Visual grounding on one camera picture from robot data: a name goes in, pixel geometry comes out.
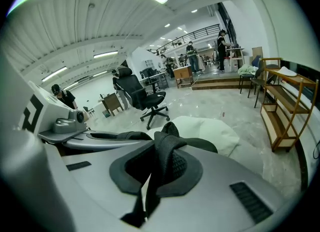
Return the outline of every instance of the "chair armrest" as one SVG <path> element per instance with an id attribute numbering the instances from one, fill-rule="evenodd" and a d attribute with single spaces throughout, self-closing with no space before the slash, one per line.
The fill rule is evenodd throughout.
<path id="1" fill-rule="evenodd" d="M 143 100 L 146 98 L 146 90 L 144 88 L 139 89 L 132 93 L 133 98 L 136 98 L 140 106 L 140 110 L 144 110 L 145 106 L 143 105 Z"/>

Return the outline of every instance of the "glossy floor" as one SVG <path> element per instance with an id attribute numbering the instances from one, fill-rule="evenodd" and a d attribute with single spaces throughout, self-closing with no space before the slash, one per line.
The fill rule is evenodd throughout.
<path id="1" fill-rule="evenodd" d="M 215 118 L 224 121 L 239 135 L 241 140 L 254 146 L 263 160 L 262 177 L 273 184 L 286 197 L 290 198 L 300 191 L 301 175 L 295 148 L 289 153 L 270 149 L 268 134 L 260 116 L 260 106 L 254 109 L 255 96 L 248 99 L 248 90 L 239 94 L 238 89 L 197 90 L 177 89 L 175 81 L 169 80 L 172 87 L 166 89 L 166 98 L 162 105 L 169 109 L 171 119 L 178 116 Z M 130 107 L 129 110 L 115 111 L 115 116 L 105 118 L 96 114 L 87 121 L 93 130 L 109 132 L 142 131 L 146 132 L 147 120 L 140 121 L 146 112 Z M 156 116 L 151 127 L 160 127 L 167 123 L 165 117 Z"/>

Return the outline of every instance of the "railing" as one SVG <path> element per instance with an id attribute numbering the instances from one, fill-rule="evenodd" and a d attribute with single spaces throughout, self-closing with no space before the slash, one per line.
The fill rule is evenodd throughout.
<path id="1" fill-rule="evenodd" d="M 188 33 L 180 38 L 176 38 L 175 40 L 163 45 L 162 47 L 159 47 L 157 51 L 159 53 L 167 52 L 171 49 L 176 48 L 177 46 L 180 46 L 185 43 L 189 43 L 190 41 L 194 41 L 195 39 L 199 39 L 205 36 L 210 35 L 217 35 L 219 34 L 220 26 L 219 24 L 211 25 L 206 28 L 202 28 L 196 31 L 193 31 L 191 33 Z"/>

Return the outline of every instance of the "staircase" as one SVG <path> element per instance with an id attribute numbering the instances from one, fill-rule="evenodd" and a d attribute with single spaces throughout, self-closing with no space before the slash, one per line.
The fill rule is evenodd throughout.
<path id="1" fill-rule="evenodd" d="M 242 88 L 249 89 L 250 80 L 244 79 Z M 239 77 L 232 78 L 217 78 L 217 79 L 205 79 L 197 81 L 192 90 L 204 90 L 204 89 L 234 89 L 239 88 Z"/>

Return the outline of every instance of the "headrest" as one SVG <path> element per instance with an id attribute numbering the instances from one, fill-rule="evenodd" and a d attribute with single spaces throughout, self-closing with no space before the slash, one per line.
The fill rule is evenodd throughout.
<path id="1" fill-rule="evenodd" d="M 120 66 L 119 68 L 117 68 L 117 71 L 119 74 L 119 78 L 124 78 L 132 74 L 132 70 L 125 66 Z"/>

